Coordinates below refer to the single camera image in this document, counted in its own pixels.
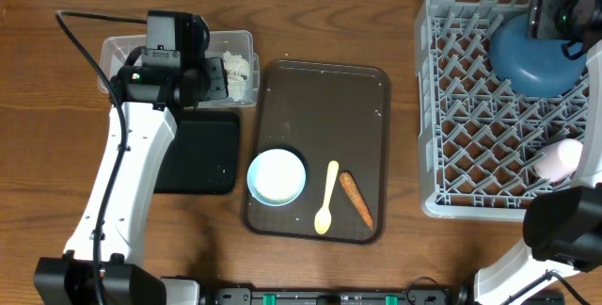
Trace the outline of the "blue plate bowl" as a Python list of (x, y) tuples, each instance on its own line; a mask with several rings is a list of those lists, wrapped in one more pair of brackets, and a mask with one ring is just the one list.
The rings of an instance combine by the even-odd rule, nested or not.
[(562, 53), (562, 40), (528, 37), (528, 15), (517, 15), (501, 26), (489, 42), (488, 58), (501, 80), (510, 80), (517, 94), (551, 98), (577, 83), (586, 67), (586, 56), (575, 60)]

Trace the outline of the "small bowl of rice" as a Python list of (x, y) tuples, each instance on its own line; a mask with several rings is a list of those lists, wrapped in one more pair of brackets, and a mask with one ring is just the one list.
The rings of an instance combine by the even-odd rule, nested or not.
[(261, 152), (251, 161), (246, 174), (251, 196), (271, 207), (284, 206), (296, 200), (306, 180), (307, 173), (302, 160), (284, 149)]

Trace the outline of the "white cup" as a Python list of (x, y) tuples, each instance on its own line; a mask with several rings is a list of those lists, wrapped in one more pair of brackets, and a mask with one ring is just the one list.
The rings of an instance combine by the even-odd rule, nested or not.
[(533, 165), (534, 171), (540, 178), (557, 183), (576, 171), (582, 149), (583, 144), (572, 138), (547, 145), (536, 152), (539, 159)]

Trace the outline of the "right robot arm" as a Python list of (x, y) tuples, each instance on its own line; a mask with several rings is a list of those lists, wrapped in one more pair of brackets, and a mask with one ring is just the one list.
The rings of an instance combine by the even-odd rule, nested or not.
[(601, 264), (601, 0), (535, 0), (528, 35), (561, 40), (589, 74), (583, 149), (568, 188), (535, 198), (522, 238), (477, 271), (458, 296), (464, 304), (521, 304), (539, 291)]

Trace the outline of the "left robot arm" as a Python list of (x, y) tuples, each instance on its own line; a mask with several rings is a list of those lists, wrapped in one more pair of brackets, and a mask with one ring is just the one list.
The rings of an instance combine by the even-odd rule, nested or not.
[(39, 259), (34, 285), (45, 304), (199, 304), (201, 285), (156, 278), (142, 267), (157, 177), (182, 110), (228, 96), (210, 30), (185, 12), (151, 10), (146, 43), (113, 77), (98, 75), (111, 109), (103, 159), (87, 207), (59, 258)]

